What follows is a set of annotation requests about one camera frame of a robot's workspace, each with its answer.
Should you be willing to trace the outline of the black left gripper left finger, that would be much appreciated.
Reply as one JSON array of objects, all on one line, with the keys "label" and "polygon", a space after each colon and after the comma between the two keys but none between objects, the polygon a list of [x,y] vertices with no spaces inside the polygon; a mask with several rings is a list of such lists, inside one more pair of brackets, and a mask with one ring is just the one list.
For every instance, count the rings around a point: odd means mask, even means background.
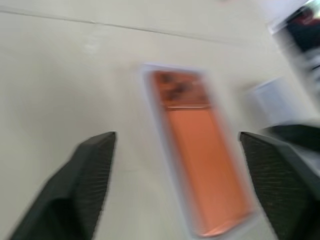
[{"label": "black left gripper left finger", "polygon": [[45,183],[9,240],[93,240],[108,194],[114,131],[80,143]]}]

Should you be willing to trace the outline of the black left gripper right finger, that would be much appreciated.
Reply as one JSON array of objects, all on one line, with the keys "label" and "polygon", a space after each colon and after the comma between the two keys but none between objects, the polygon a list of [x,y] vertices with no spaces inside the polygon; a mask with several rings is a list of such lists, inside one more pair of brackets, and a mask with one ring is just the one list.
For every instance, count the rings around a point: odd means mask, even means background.
[{"label": "black left gripper right finger", "polygon": [[244,131],[239,140],[278,240],[320,240],[320,176],[284,142]]}]

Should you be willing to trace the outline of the silver and black robot body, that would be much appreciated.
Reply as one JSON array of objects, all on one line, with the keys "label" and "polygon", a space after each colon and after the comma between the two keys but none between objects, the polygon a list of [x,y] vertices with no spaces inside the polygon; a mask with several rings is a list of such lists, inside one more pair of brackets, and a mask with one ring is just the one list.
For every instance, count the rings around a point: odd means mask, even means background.
[{"label": "silver and black robot body", "polygon": [[269,26],[292,68],[320,89],[320,0],[303,0],[281,12]]}]

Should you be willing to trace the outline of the white phone box base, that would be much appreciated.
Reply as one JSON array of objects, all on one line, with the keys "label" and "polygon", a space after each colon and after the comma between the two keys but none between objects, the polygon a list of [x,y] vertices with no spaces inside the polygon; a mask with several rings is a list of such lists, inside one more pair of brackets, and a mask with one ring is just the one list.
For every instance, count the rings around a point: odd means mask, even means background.
[{"label": "white phone box base", "polygon": [[285,96],[281,79],[276,78],[251,87],[248,98],[267,125],[289,122],[295,114]]}]

